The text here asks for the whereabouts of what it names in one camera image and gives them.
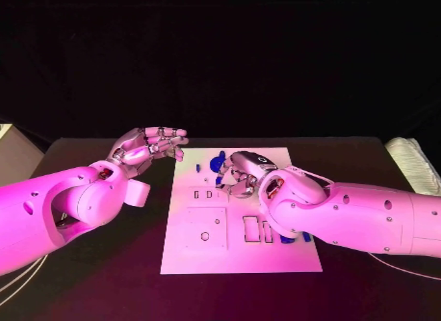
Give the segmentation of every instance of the screw hole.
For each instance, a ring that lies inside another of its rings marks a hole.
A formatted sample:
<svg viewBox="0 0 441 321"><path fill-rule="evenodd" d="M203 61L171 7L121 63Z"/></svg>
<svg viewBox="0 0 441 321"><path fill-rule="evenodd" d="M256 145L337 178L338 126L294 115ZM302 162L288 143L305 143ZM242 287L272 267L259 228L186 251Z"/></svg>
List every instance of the screw hole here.
<svg viewBox="0 0 441 321"><path fill-rule="evenodd" d="M389 200L385 201L385 209L392 209L392 202Z"/></svg>
<svg viewBox="0 0 441 321"><path fill-rule="evenodd" d="M31 203L31 202L24 202L24 203L23 203L23 209L24 209L26 213L27 213L28 215L31 215L33 212L34 212L34 210L33 210L33 203Z"/></svg>

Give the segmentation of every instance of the robotic arm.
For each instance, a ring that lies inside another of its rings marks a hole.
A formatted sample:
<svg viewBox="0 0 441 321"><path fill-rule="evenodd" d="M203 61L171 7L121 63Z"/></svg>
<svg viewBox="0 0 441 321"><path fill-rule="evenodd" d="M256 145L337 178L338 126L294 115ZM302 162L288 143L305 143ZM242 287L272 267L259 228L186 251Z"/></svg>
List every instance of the robotic arm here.
<svg viewBox="0 0 441 321"><path fill-rule="evenodd" d="M150 186L131 178L157 158L181 161L186 134L173 128L135 128L105 160L0 187L0 275L106 224L124 203L144 206Z"/></svg>
<svg viewBox="0 0 441 321"><path fill-rule="evenodd" d="M227 169L235 185L222 184ZM441 197L334 183L291 165L278 169L252 152L226 158L216 188L239 198L258 192L262 214L284 237L304 231L359 251L441 258Z"/></svg>

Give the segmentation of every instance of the blue object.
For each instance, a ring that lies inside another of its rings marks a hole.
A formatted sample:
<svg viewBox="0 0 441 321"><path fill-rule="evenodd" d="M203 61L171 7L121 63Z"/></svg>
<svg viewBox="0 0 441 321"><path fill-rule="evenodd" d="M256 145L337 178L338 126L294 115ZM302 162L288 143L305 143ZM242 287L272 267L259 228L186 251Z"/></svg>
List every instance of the blue object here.
<svg viewBox="0 0 441 321"><path fill-rule="evenodd" d="M289 239L287 237L284 237L282 235L279 236L279 240L281 240L281 243L282 244L289 244L289 243L294 243L294 239Z"/></svg>
<svg viewBox="0 0 441 321"><path fill-rule="evenodd" d="M219 153L219 156L216 156L209 162L210 170L214 173L219 172L219 169L220 169L220 166L222 166L223 162L225 162L225 151L222 150L220 153Z"/></svg>
<svg viewBox="0 0 441 321"><path fill-rule="evenodd" d="M307 232L302 232L302 236L304 236L304 241L310 242L311 241L310 234Z"/></svg>

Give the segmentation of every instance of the circular hole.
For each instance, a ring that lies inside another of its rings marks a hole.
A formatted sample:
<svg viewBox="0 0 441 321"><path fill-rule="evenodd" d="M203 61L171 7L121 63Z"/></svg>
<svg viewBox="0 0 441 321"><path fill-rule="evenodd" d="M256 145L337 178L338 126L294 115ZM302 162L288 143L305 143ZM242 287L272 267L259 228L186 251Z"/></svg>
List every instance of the circular hole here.
<svg viewBox="0 0 441 321"><path fill-rule="evenodd" d="M202 240L203 240L203 241L207 241L207 240L209 240L209 233L207 233L207 232L203 232L203 233L202 233Z"/></svg>
<svg viewBox="0 0 441 321"><path fill-rule="evenodd" d="M389 200L385 201L385 209L392 209L392 202Z"/></svg>
<svg viewBox="0 0 441 321"><path fill-rule="evenodd" d="M28 215L33 214L33 203L31 202L24 202L23 203L23 209Z"/></svg>

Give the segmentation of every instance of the puzzle board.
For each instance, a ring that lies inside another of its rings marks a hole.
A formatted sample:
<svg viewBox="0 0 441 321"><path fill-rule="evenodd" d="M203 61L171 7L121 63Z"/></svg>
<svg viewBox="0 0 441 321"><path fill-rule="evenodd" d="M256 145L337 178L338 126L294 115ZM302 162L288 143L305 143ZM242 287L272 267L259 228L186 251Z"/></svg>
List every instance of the puzzle board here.
<svg viewBox="0 0 441 321"><path fill-rule="evenodd" d="M284 168L287 148L184 148L176 163L161 274L321 272L314 240L284 244L259 213L256 193L246 199L214 189L210 159L220 150L264 155ZM233 184L227 173L223 183Z"/></svg>

